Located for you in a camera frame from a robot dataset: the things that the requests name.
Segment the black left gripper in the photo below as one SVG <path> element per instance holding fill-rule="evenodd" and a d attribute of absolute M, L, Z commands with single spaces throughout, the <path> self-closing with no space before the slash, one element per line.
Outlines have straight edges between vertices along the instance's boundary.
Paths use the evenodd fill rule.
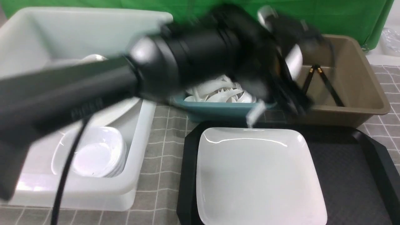
<path fill-rule="evenodd" d="M 332 42 L 315 26 L 269 5 L 258 9 L 256 19 L 241 16 L 238 20 L 237 31 L 248 45 L 237 69 L 238 83 L 265 104 L 274 102 L 295 116 L 307 114 L 314 101 L 307 95 L 308 88 L 296 83 L 303 66 L 301 46 L 309 51 L 327 47 L 334 66 Z"/>

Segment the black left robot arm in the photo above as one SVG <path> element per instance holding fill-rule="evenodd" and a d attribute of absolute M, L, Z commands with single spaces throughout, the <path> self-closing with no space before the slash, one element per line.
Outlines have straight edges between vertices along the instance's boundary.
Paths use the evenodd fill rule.
<path fill-rule="evenodd" d="M 1 199 L 15 193 L 29 146 L 113 104 L 138 97 L 170 106 L 169 97 L 225 74 L 266 103 L 304 115 L 313 101 L 292 79 L 285 58 L 295 45 L 331 41 L 313 25 L 269 6 L 255 19 L 218 4 L 196 19 L 163 24 L 127 53 L 103 62 L 21 73 L 1 80 Z"/>

